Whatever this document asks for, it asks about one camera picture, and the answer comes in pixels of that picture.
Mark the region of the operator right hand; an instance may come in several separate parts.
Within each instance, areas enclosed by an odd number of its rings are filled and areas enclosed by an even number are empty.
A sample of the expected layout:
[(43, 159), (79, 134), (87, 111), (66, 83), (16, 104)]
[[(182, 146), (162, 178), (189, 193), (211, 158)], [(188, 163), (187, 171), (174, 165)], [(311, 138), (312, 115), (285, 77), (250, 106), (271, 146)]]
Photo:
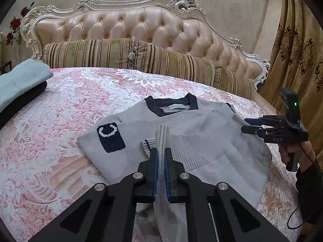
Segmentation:
[(279, 153), (283, 164), (290, 161), (289, 153), (298, 154), (301, 171), (305, 171), (316, 160), (316, 155), (310, 141), (301, 142), (300, 144), (279, 144)]

